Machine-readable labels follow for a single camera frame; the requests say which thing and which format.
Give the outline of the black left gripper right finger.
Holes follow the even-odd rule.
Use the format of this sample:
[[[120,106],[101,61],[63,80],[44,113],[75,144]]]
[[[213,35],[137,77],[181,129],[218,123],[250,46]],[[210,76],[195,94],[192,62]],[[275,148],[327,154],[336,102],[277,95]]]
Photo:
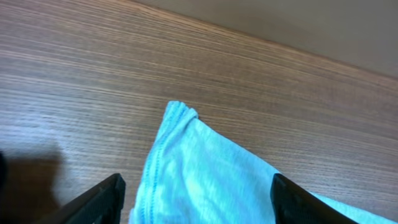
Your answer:
[[[355,224],[282,174],[274,174],[271,202],[276,224]]]

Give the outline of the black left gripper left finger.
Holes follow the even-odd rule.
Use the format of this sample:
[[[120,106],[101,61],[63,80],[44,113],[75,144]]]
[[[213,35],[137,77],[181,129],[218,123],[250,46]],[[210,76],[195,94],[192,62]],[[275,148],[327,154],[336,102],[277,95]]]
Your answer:
[[[126,183],[115,173],[36,224],[119,224]]]

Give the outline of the light blue t-shirt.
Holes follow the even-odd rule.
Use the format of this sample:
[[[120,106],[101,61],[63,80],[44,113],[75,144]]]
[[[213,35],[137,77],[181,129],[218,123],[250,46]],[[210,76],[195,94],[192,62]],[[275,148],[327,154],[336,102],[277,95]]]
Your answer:
[[[147,157],[130,223],[276,223],[274,174],[266,161],[225,138],[181,101],[170,101]],[[356,223],[386,223],[319,196]]]

